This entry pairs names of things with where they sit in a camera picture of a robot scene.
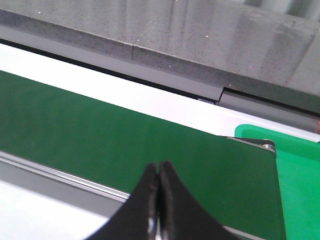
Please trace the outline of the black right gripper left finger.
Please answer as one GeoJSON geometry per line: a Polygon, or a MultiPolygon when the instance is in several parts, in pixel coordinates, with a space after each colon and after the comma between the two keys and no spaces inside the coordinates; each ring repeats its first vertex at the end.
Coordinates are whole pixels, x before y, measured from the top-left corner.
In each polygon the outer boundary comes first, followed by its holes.
{"type": "Polygon", "coordinates": [[[149,163],[135,189],[116,213],[89,240],[154,240],[157,235],[158,175],[149,163]]]}

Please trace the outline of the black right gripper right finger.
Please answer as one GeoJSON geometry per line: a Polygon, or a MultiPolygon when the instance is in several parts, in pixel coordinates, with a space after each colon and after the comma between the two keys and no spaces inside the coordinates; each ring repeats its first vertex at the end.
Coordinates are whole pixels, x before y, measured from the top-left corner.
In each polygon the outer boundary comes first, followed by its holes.
{"type": "Polygon", "coordinates": [[[169,161],[159,164],[159,219],[163,240],[237,240],[188,191],[169,161]]]}

